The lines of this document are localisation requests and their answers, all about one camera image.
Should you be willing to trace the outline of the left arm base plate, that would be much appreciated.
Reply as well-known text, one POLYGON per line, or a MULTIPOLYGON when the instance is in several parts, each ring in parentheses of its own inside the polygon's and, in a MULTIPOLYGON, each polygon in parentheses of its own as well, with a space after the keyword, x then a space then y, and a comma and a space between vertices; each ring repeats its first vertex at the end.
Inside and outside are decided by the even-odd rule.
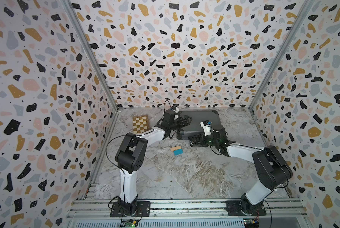
POLYGON ((131 204, 115 202, 111 206, 111 218, 138 217, 145 218, 150 216, 151 202, 137 201, 131 204))

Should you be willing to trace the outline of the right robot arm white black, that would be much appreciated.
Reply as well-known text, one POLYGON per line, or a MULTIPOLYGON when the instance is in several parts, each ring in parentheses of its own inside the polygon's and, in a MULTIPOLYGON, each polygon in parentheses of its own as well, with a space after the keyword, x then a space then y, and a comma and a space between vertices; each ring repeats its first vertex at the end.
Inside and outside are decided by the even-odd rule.
POLYGON ((253 163, 257 173, 257 182, 241 197, 239 206, 233 212, 252 215, 262 206, 264 199, 281 185, 289 183, 293 172, 285 159, 274 146, 264 148, 242 145, 228 139, 224 129, 206 128, 202 134, 189 137, 192 147, 207 147, 217 155, 239 158, 253 163))

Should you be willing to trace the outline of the right circuit board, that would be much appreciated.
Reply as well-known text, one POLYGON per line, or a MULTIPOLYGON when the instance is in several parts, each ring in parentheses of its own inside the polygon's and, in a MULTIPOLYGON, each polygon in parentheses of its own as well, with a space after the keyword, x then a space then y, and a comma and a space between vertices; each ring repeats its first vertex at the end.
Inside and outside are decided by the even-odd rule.
POLYGON ((259 220, 257 218, 243 219, 245 228, 259 228, 259 220))

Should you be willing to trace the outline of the metal corner frame post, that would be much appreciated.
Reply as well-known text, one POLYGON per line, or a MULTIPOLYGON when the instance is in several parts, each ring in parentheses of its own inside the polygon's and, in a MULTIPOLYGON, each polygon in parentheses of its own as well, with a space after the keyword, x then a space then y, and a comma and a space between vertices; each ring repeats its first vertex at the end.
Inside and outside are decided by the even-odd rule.
POLYGON ((87 41, 84 30, 80 24, 80 20, 78 19, 74 8, 72 6, 71 1, 67 1, 67 0, 63 0, 61 1, 63 8, 65 10, 65 12, 68 15, 68 19, 70 20, 70 22, 72 23, 72 26, 74 28, 74 30, 76 31, 77 37, 81 43, 81 46, 83 47, 87 58, 94 70, 95 75, 97 76, 98 80, 99 80, 99 85, 102 89, 102 91, 105 93, 105 97, 107 98, 107 102, 109 103, 110 107, 112 108, 112 110, 114 111, 114 113, 117 113, 119 108, 117 106, 117 104, 114 101, 114 98, 111 94, 111 91, 107 85, 107 82, 103 76, 103 73, 99 67, 99 64, 94 56, 94 53, 91 49, 90 43, 87 41))
POLYGON ((314 3, 313 0, 305 0, 303 2, 301 9, 298 12, 296 19, 294 20, 294 23, 291 26, 289 33, 286 35, 286 38, 283 41, 279 51, 277 52, 276 57, 271 62, 270 68, 268 69, 266 76, 264 77, 263 81, 260 83, 260 87, 258 88, 256 95, 252 99, 250 106, 248 107, 248 110, 250 112, 252 112, 252 110, 255 108, 258 99, 261 97, 263 90, 267 87, 268 81, 272 78, 273 73, 275 72, 276 68, 279 65, 279 62, 282 60, 283 56, 287 52, 289 45, 292 43, 295 34, 297 33, 298 29, 302 25, 302 23, 303 23, 304 19, 306 18, 308 12, 310 11, 311 7, 313 6, 313 3, 314 3))

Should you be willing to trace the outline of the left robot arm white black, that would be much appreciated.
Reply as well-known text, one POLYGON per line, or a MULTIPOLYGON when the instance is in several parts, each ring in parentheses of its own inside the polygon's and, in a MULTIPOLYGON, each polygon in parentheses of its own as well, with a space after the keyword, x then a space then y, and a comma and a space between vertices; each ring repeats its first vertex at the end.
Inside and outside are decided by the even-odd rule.
POLYGON ((137 171, 143 164, 147 147, 170 136, 172 131, 188 126, 192 122, 189 115, 169 109, 150 130, 144 133, 127 133, 115 156, 117 167, 121 171, 121 190, 118 206, 133 213, 137 208, 138 194, 136 190, 137 171))

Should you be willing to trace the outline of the metal corner frame post right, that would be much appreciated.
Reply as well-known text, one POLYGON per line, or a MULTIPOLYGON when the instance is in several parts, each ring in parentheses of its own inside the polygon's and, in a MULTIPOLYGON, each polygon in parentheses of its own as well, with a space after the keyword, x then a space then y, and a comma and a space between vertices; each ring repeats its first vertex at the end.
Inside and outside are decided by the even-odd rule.
POLYGON ((286 35, 286 38, 283 41, 279 51, 277 52, 276 57, 271 62, 270 68, 268 69, 266 76, 264 77, 263 81, 260 83, 260 87, 258 88, 256 95, 252 99, 250 106, 248 107, 248 110, 250 112, 252 112, 252 110, 255 108, 258 99, 261 97, 263 90, 267 87, 268 81, 272 78, 273 73, 275 72, 276 68, 279 65, 279 62, 282 60, 283 56, 287 52, 289 45, 292 43, 295 34, 297 33, 298 29, 302 25, 302 23, 303 23, 304 19, 306 18, 308 12, 310 11, 311 7, 313 6, 313 3, 314 3, 313 0, 305 0, 303 2, 301 9, 298 12, 296 19, 294 20, 294 23, 291 26, 289 33, 286 35))

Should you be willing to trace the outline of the aluminium mounting rail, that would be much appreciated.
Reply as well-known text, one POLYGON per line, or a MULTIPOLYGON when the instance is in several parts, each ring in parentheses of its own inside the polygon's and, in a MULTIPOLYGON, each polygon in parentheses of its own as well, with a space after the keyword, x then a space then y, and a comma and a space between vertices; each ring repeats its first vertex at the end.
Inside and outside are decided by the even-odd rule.
POLYGON ((296 198, 263 201, 265 216, 229 216, 227 200, 237 199, 145 199, 150 216, 111 218, 112 200, 78 200, 67 216, 65 228, 119 228, 126 220, 137 220, 138 228, 244 228, 243 219, 258 219, 259 228, 311 228, 312 223, 296 198))

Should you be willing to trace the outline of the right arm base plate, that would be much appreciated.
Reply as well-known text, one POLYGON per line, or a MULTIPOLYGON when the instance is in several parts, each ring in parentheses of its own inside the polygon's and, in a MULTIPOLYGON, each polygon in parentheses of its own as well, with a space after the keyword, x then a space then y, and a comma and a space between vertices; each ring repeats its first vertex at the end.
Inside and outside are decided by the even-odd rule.
POLYGON ((227 200, 225 210, 229 216, 265 216, 263 203, 252 205, 246 200, 227 200))

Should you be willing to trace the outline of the left circuit board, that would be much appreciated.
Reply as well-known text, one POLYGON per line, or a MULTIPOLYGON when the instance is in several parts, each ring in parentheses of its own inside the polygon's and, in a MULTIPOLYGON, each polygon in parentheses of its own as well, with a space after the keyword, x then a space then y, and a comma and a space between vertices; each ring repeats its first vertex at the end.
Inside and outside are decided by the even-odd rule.
POLYGON ((126 220, 120 224, 120 228, 137 228, 138 223, 137 220, 126 220))

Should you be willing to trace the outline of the circuit board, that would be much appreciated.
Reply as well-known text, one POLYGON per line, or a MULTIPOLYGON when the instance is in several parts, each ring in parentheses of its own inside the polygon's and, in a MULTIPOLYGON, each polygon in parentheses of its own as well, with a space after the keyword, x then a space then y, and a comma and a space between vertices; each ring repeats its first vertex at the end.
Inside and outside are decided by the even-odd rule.
POLYGON ((245 228, 259 228, 259 220, 257 218, 243 219, 245 228))
POLYGON ((137 220, 126 220, 120 224, 120 228, 137 228, 138 223, 137 220))

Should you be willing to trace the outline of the dark grey poker case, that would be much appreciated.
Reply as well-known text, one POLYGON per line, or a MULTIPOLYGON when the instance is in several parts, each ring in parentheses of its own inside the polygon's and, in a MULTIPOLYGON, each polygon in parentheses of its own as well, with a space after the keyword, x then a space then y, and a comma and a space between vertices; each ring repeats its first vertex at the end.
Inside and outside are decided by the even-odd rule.
POLYGON ((204 133, 200 123, 209 120, 212 123, 212 129, 224 128, 217 111, 181 111, 180 116, 188 115, 192 117, 190 125, 176 130, 178 140, 188 140, 191 136, 204 133))

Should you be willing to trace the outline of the tan wooden block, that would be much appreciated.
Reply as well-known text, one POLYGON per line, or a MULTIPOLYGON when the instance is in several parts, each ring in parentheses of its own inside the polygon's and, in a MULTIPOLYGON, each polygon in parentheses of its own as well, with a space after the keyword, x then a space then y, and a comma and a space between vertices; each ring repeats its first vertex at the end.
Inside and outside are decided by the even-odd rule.
POLYGON ((180 150, 180 149, 182 149, 181 146, 175 146, 175 147, 171 147, 170 150, 173 152, 173 151, 180 150))

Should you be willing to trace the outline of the wooden chess board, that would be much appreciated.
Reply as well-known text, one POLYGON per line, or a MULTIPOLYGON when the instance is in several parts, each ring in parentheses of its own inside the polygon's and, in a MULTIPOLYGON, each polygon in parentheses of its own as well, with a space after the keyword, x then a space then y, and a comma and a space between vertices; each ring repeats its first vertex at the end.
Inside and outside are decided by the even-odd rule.
POLYGON ((147 115, 134 116, 132 118, 133 133, 136 135, 145 133, 150 129, 150 124, 147 115))

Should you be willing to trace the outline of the metal corner frame post left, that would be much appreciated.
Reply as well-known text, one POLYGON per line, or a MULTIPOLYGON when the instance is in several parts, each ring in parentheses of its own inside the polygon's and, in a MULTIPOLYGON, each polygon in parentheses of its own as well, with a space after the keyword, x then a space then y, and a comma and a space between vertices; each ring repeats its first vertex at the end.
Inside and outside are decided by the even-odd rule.
POLYGON ((105 93, 105 97, 107 98, 107 102, 109 103, 110 107, 112 108, 112 110, 114 111, 114 113, 117 113, 119 108, 117 106, 117 104, 114 101, 114 98, 111 94, 111 91, 107 85, 107 82, 103 76, 103 73, 99 67, 99 64, 94 56, 94 53, 91 49, 90 43, 87 41, 84 30, 80 24, 80 20, 78 19, 74 8, 72 6, 71 1, 67 1, 67 0, 63 0, 61 1, 63 8, 65 10, 65 12, 68 15, 68 19, 70 20, 70 22, 72 23, 72 26, 74 28, 74 30, 76 31, 77 37, 81 43, 81 46, 83 47, 87 58, 94 70, 95 75, 97 76, 98 80, 99 80, 99 85, 102 89, 102 91, 105 93))

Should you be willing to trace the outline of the teal block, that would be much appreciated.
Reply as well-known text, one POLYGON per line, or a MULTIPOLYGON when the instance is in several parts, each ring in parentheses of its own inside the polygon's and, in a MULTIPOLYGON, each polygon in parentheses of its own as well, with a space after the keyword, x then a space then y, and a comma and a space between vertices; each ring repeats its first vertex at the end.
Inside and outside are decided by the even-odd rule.
POLYGON ((177 156, 177 155, 183 154, 183 150, 177 149, 177 150, 174 150, 173 153, 174 153, 175 156, 177 156))

